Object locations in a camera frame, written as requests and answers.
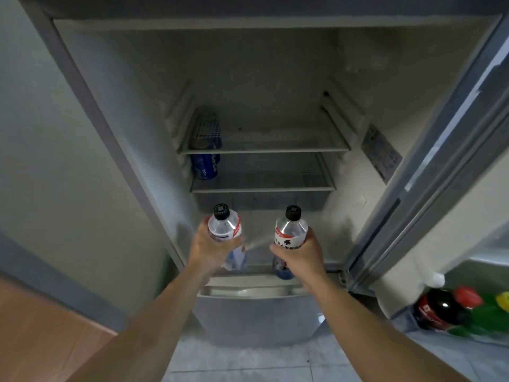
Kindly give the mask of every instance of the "bottle label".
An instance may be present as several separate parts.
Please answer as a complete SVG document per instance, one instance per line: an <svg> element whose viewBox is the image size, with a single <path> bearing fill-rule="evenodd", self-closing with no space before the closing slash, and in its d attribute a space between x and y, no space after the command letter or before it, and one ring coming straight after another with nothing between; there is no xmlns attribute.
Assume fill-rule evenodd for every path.
<svg viewBox="0 0 509 382"><path fill-rule="evenodd" d="M240 225L240 217L239 217L239 223L235 227L233 231L230 231L225 234L215 234L210 232L210 234L214 237L214 240L216 241L226 241L230 240L233 237L240 236L242 234L242 227ZM235 271L235 270L241 270L244 268L244 265L246 263L246 254L245 254L245 246L242 244L240 247L232 250L230 253L228 253L228 256L226 256L225 262L223 263L223 268L229 270L229 271Z"/></svg>
<svg viewBox="0 0 509 382"><path fill-rule="evenodd" d="M427 294L424 294L419 299L419 301L417 302L417 308L419 309L421 317L423 318L423 320L425 320L428 323L429 326L439 329L441 331L447 331L449 328L453 327L453 325L440 319L435 314L435 311L433 311L431 309L431 307L428 304L428 295Z"/></svg>
<svg viewBox="0 0 509 382"><path fill-rule="evenodd" d="M289 236L282 233L278 227L276 227L276 233L274 234L274 242L286 249L298 249L302 246L306 239L306 235L303 236Z"/></svg>

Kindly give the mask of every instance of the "door shelf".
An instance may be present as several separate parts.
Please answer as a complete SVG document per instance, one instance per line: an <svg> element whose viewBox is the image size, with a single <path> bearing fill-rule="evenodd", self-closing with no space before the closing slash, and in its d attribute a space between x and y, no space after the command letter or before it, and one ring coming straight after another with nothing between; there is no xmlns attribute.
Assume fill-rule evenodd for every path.
<svg viewBox="0 0 509 382"><path fill-rule="evenodd" d="M320 153L221 154L218 175L193 180L193 193L329 192L335 190Z"/></svg>
<svg viewBox="0 0 509 382"><path fill-rule="evenodd" d="M320 109L315 123L282 120L281 118L262 118L247 120L236 125L233 120L220 117L221 155L230 153L297 153L314 151L349 151L329 115ZM181 154L215 154L215 150L196 150L191 148L193 140L206 134L197 132L189 126Z"/></svg>

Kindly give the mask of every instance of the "water bottle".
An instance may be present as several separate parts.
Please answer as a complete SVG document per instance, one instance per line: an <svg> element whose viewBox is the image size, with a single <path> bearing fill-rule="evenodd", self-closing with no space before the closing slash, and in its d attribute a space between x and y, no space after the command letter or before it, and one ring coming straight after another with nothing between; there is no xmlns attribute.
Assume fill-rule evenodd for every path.
<svg viewBox="0 0 509 382"><path fill-rule="evenodd" d="M216 241L230 240L242 234L240 217L226 204L214 206L214 215L209 219L209 232ZM245 247L242 244L226 257L223 268L229 271L241 270L246 264Z"/></svg>
<svg viewBox="0 0 509 382"><path fill-rule="evenodd" d="M277 245L288 250L301 247L308 233L308 223L300 218L301 213L297 205L290 205L287 208L285 217L279 218L276 221L274 242ZM272 269L280 279L289 280L294 277L286 262L276 255L272 259Z"/></svg>

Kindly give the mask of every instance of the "refrigerator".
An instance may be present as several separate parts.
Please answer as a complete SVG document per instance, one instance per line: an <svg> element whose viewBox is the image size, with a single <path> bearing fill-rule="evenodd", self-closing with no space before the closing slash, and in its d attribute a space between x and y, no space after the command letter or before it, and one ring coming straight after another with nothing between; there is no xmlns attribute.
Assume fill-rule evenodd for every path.
<svg viewBox="0 0 509 382"><path fill-rule="evenodd" d="M422 253L412 285L394 285L407 297L384 300L384 276L506 150L509 0L21 2L179 270L213 205L239 212L247 266L216 273L194 310L212 335L234 340L256 315L251 340L283 343L323 322L272 272L287 205L329 275L388 317L461 262ZM203 109L219 150L192 148ZM218 176L194 176L189 156L216 152Z"/></svg>

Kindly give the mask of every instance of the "black bottle cap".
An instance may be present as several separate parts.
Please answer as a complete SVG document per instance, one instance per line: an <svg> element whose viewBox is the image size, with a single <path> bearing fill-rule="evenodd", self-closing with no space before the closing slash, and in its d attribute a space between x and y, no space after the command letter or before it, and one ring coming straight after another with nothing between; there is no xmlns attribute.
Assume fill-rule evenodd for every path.
<svg viewBox="0 0 509 382"><path fill-rule="evenodd" d="M217 204L214 206L214 217L216 220L223 221L230 217L230 210L226 204Z"/></svg>
<svg viewBox="0 0 509 382"><path fill-rule="evenodd" d="M297 205L290 205L287 208L285 216L290 221L298 221L300 220L301 210Z"/></svg>

